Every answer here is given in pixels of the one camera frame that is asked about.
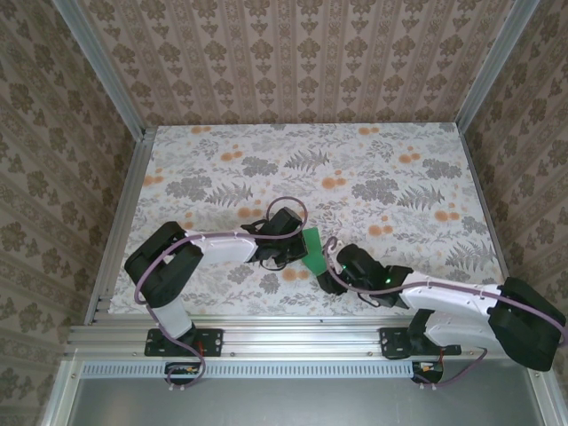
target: table surface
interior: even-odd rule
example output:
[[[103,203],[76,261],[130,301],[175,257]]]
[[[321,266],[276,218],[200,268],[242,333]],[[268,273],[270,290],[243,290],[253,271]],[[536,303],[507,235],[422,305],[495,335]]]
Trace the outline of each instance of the table surface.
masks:
[[[436,277],[502,282],[462,142],[453,123],[172,126],[158,129],[123,261],[164,222],[232,231],[282,195],[305,202],[307,227],[383,264]],[[300,209],[292,201],[275,208]],[[144,312],[121,270],[111,313]],[[354,294],[331,296],[301,262],[200,266],[186,309],[213,315],[386,315]]]

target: metal bracket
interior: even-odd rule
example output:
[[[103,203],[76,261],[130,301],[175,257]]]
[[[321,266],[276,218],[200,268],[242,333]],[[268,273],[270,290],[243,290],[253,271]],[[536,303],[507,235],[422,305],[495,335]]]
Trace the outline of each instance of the metal bracket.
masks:
[[[223,330],[221,328],[198,328],[195,330],[192,347],[204,357],[220,357],[223,349]],[[147,357],[191,357],[184,348],[164,337],[158,328],[148,330],[144,354]]]
[[[381,352],[386,359],[405,359],[413,356],[437,356],[440,348],[424,337],[422,348],[417,350],[411,343],[406,327],[380,328]],[[459,345],[446,346],[444,355],[462,355]]]

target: green object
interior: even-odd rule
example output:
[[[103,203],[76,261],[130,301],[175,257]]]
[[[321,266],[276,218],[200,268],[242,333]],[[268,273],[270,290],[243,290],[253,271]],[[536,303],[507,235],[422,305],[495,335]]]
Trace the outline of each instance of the green object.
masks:
[[[321,248],[320,231],[318,228],[302,230],[305,247],[308,254],[302,258],[305,266],[317,277],[327,270],[326,259],[323,257]]]

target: metal panel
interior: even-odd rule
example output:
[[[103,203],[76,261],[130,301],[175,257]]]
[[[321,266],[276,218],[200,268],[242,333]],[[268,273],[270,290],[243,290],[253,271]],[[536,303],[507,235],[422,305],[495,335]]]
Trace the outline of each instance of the metal panel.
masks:
[[[529,370],[529,376],[545,424],[568,425],[568,409],[554,371],[542,373]]]
[[[465,365],[448,362],[447,376]],[[70,425],[540,426],[526,370],[488,361],[448,388],[408,379],[82,380]]]
[[[465,133],[468,129],[538,4],[539,0],[523,0],[516,1],[511,7],[501,32],[497,35],[455,118],[461,132]]]
[[[166,361],[87,361],[82,379],[164,378]],[[208,360],[206,379],[354,379],[412,377],[410,361],[231,361]]]
[[[85,324],[90,324],[95,316],[99,297],[112,295],[116,284],[116,276],[122,264],[124,248],[128,240],[132,218],[136,211],[136,203],[140,195],[140,189],[144,182],[146,167],[150,161],[152,145],[156,136],[156,129],[148,129],[142,142],[136,144],[132,161],[128,169],[128,175],[124,181],[121,198],[114,215],[113,226],[106,243],[105,253],[99,268],[99,274],[95,281],[95,287],[91,295],[91,301],[85,315]]]
[[[42,426],[65,426],[69,421],[71,407],[79,386],[81,361],[61,361],[50,400],[45,408]]]

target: purple cable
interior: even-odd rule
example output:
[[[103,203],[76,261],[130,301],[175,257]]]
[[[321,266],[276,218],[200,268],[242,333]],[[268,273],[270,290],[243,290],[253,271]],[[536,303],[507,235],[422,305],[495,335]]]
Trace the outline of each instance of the purple cable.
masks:
[[[171,246],[166,248],[158,257],[156,257],[156,259],[150,264],[148,269],[146,269],[145,272],[142,274],[142,276],[140,277],[140,280],[138,280],[138,283],[136,284],[136,288],[134,289],[134,302],[136,302],[136,304],[141,304],[141,305],[146,306],[146,308],[148,309],[148,312],[150,313],[150,316],[155,321],[155,323],[157,324],[160,331],[162,331],[162,334],[170,342],[172,342],[172,343],[176,344],[177,346],[180,346],[184,349],[187,349],[195,357],[197,357],[199,359],[199,361],[201,362],[200,373],[190,383],[188,383],[186,385],[186,387],[190,387],[190,386],[195,385],[205,374],[205,358],[203,358],[203,356],[198,351],[196,351],[194,348],[192,348],[188,344],[180,342],[178,339],[176,339],[175,337],[170,335],[170,333],[168,333],[166,331],[166,329],[162,327],[162,325],[160,324],[160,321],[158,320],[158,317],[156,317],[152,308],[150,306],[148,306],[146,301],[140,299],[140,289],[142,289],[142,286],[144,285],[144,283],[146,282],[146,280],[148,279],[150,274],[154,271],[156,266],[163,259],[165,259],[166,256],[168,256],[170,253],[172,253],[178,247],[181,247],[181,246],[187,244],[188,242],[195,241],[195,240],[201,240],[203,238],[218,238],[218,237],[246,238],[246,239],[249,239],[249,240],[284,240],[286,238],[293,237],[294,235],[300,233],[304,229],[305,225],[308,222],[308,209],[305,206],[305,204],[302,201],[298,200],[296,197],[284,196],[284,197],[279,197],[279,198],[276,198],[275,200],[273,200],[268,205],[268,209],[266,209],[266,219],[267,220],[270,219],[270,210],[271,210],[272,206],[275,203],[277,203],[278,201],[282,201],[282,200],[295,201],[300,205],[300,207],[302,207],[302,210],[304,211],[304,220],[302,221],[300,226],[296,230],[294,230],[292,233],[286,233],[284,235],[253,235],[253,234],[250,234],[250,233],[203,233],[203,234],[190,235],[188,237],[182,238],[181,240],[175,242],[174,244],[172,244]]]
[[[475,288],[458,287],[458,286],[454,286],[452,284],[445,284],[443,282],[436,282],[436,281],[418,281],[418,282],[413,282],[411,284],[406,284],[405,286],[389,288],[389,289],[386,289],[386,290],[365,290],[365,289],[362,289],[362,288],[354,288],[337,276],[337,274],[334,271],[333,265],[329,261],[329,254],[327,252],[327,249],[332,244],[333,244],[332,248],[334,248],[336,243],[337,243],[337,238],[336,237],[330,237],[327,240],[326,244],[324,244],[324,247],[323,247],[324,256],[326,258],[327,271],[331,274],[333,279],[335,281],[337,281],[337,283],[339,285],[341,285],[344,288],[347,288],[350,291],[355,291],[355,292],[361,293],[363,295],[379,296],[379,295],[387,295],[389,293],[394,293],[395,291],[401,291],[401,290],[404,290],[404,289],[407,289],[407,288],[438,287],[438,288],[447,288],[449,290],[461,291],[462,293],[469,293],[469,294],[474,295],[474,296],[489,297],[491,299],[498,300],[499,302],[503,302],[505,304],[515,306],[518,309],[529,312],[532,315],[536,315],[537,317],[547,321],[549,324],[554,326],[558,331],[560,331],[560,333],[563,337],[563,339],[562,339],[563,341],[559,344],[559,346],[565,346],[566,343],[568,343],[568,328],[565,328],[562,324],[560,324],[554,318],[548,316],[546,313],[542,313],[541,311],[534,309],[532,306],[529,306],[527,304],[521,304],[521,303],[517,302],[516,300],[508,299],[507,297],[504,297],[504,296],[501,296],[501,295],[495,295],[493,293],[486,293],[483,290],[478,290],[478,289],[475,289]]]
[[[443,388],[443,387],[449,386],[450,384],[455,383],[458,380],[460,380],[461,378],[463,378],[463,376],[465,376],[469,371],[471,371],[473,368],[475,368],[483,360],[483,358],[485,358],[486,355],[487,355],[487,349],[483,349],[483,353],[481,355],[479,355],[479,357],[475,361],[473,361],[471,364],[469,364],[467,367],[465,367],[460,373],[458,373],[457,375],[455,375],[451,379],[446,380],[445,382],[442,382],[442,383],[431,383],[430,380],[428,380],[427,378],[425,378],[421,375],[418,375],[416,373],[414,373],[414,377],[417,377],[420,380],[422,380],[424,382],[424,384],[431,385],[432,389]]]

